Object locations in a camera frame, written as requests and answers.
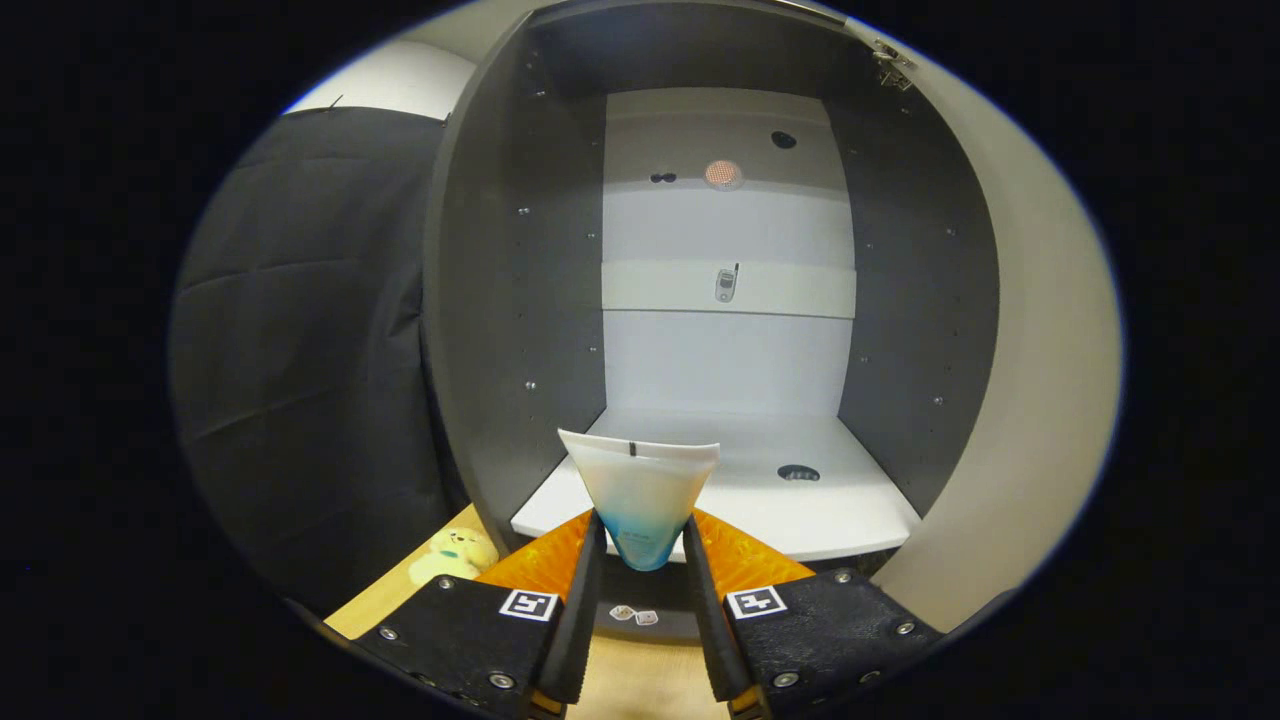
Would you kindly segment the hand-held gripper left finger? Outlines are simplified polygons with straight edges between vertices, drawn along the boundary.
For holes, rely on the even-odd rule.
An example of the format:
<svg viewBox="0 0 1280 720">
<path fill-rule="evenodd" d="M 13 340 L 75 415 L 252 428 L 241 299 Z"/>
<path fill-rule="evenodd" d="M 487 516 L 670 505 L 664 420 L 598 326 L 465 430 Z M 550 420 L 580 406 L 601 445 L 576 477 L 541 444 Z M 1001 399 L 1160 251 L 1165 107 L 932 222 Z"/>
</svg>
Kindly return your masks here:
<svg viewBox="0 0 1280 720">
<path fill-rule="evenodd" d="M 562 719 L 581 696 L 604 557 L 588 510 L 472 579 L 426 580 L 355 643 L 472 717 Z"/>
</svg>

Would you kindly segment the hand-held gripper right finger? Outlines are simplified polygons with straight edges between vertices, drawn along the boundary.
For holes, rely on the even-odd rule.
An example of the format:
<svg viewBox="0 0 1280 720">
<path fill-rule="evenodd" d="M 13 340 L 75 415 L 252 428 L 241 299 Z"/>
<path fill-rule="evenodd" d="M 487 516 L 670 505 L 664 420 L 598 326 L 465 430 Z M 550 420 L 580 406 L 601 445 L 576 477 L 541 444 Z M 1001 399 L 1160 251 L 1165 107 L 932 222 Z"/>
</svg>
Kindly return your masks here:
<svg viewBox="0 0 1280 720">
<path fill-rule="evenodd" d="M 682 539 L 710 688 L 732 719 L 850 719 L 943 639 L 856 570 L 812 570 L 700 509 Z"/>
</svg>

